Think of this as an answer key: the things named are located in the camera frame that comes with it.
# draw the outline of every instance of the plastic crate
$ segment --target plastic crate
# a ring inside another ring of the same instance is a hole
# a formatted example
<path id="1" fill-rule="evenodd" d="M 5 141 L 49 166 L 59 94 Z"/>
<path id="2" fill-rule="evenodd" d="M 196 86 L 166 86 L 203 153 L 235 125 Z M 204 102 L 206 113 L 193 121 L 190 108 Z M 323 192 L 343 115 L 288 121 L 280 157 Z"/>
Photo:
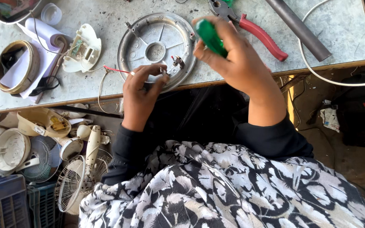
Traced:
<path id="1" fill-rule="evenodd" d="M 60 228 L 63 213 L 58 210 L 55 199 L 55 182 L 46 182 L 41 185 L 28 185 L 28 202 L 33 214 L 33 227 Z"/>
<path id="2" fill-rule="evenodd" d="M 0 227 L 30 228 L 26 184 L 22 175 L 0 177 Z"/>

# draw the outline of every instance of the wire fan grille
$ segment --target wire fan grille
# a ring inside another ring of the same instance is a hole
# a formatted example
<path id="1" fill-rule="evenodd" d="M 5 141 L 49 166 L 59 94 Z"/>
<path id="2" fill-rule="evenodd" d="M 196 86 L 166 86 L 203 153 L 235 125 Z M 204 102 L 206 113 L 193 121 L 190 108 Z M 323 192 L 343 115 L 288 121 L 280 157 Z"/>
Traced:
<path id="1" fill-rule="evenodd" d="M 41 183 L 50 179 L 61 164 L 61 146 L 53 138 L 37 136 L 30 139 L 29 159 L 39 158 L 39 164 L 20 170 L 29 182 Z"/>
<path id="2" fill-rule="evenodd" d="M 101 180 L 102 175 L 108 173 L 107 166 L 111 160 L 112 156 L 108 152 L 100 149 L 97 154 L 94 169 L 92 170 L 92 175 L 96 182 Z M 61 211 L 72 215 L 79 214 L 81 200 L 87 196 L 87 194 L 78 192 L 78 187 L 83 181 L 82 175 L 83 158 L 81 157 L 72 160 L 59 175 L 56 185 L 56 196 Z"/>

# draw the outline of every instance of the person's left hand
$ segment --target person's left hand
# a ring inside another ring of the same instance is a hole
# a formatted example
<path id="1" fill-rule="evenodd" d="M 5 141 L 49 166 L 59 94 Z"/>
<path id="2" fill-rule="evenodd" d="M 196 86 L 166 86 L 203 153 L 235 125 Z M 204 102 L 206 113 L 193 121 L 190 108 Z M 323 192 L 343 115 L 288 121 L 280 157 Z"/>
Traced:
<path id="1" fill-rule="evenodd" d="M 159 75 L 160 67 L 167 70 L 166 65 L 152 64 L 140 66 L 133 70 L 135 75 L 129 74 L 123 84 L 124 119 L 122 126 L 135 132 L 143 132 L 147 119 L 153 111 L 157 97 L 163 86 L 170 80 L 167 76 L 160 76 L 149 91 L 143 90 L 144 82 L 150 75 Z"/>

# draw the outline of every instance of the circular metal plate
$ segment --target circular metal plate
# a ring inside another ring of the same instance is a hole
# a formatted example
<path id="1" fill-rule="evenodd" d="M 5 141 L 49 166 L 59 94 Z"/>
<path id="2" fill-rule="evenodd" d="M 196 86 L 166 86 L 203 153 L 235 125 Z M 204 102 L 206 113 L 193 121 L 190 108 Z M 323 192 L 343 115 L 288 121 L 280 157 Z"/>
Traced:
<path id="1" fill-rule="evenodd" d="M 196 58 L 192 54 L 195 41 L 190 39 L 194 30 L 182 17 L 174 13 L 153 13 L 144 16 L 132 25 L 120 40 L 118 65 L 120 70 L 132 71 L 140 65 L 161 63 L 167 65 L 170 81 L 163 87 L 167 92 L 183 82 L 194 68 Z M 171 56 L 180 56 L 184 69 L 173 66 Z M 123 79 L 127 74 L 121 73 Z M 156 81 L 158 76 L 149 75 L 146 86 Z"/>

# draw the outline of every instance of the red-handled pliers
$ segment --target red-handled pliers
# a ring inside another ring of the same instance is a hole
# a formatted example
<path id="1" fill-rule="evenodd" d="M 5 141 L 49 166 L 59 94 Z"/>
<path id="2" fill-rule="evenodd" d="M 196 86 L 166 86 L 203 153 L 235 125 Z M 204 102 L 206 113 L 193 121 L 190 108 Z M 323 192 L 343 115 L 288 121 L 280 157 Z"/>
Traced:
<path id="1" fill-rule="evenodd" d="M 274 40 L 272 40 L 272 38 L 262 28 L 260 28 L 260 26 L 246 19 L 247 14 L 242 14 L 242 17 L 238 20 L 238 17 L 235 13 L 233 13 L 232 8 L 230 8 L 224 1 L 209 0 L 208 4 L 212 13 L 217 17 L 224 18 L 227 22 L 232 20 L 239 23 L 239 26 L 242 29 L 245 29 L 256 36 L 267 47 L 270 53 L 276 57 L 276 59 L 284 61 L 288 58 L 288 54 L 283 52 Z"/>

